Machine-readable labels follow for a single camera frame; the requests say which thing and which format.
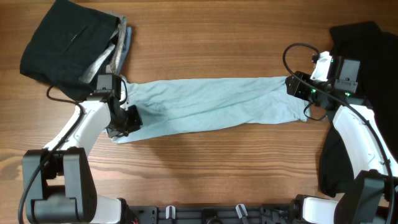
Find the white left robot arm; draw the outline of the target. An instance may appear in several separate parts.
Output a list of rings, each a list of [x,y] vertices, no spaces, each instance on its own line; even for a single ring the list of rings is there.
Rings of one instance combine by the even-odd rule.
[[[98,195],[88,154],[103,130],[128,136],[141,125],[137,107],[120,104],[112,93],[76,102],[58,136],[22,158],[19,223],[139,223],[124,199]]]

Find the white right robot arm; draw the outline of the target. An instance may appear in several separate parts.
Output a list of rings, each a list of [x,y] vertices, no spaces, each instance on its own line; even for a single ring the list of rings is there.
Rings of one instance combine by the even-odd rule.
[[[305,197],[295,204],[305,223],[397,223],[397,162],[375,122],[369,100],[357,93],[360,62],[313,55],[311,75],[292,73],[288,94],[323,108],[341,138],[353,184],[337,202]]]

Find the light blue t-shirt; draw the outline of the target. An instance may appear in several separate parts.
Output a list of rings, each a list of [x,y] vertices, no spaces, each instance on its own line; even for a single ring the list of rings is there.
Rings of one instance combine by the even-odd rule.
[[[128,104],[142,118],[138,131],[114,137],[123,144],[244,123],[306,121],[308,103],[287,94],[285,77],[205,78],[127,84]]]

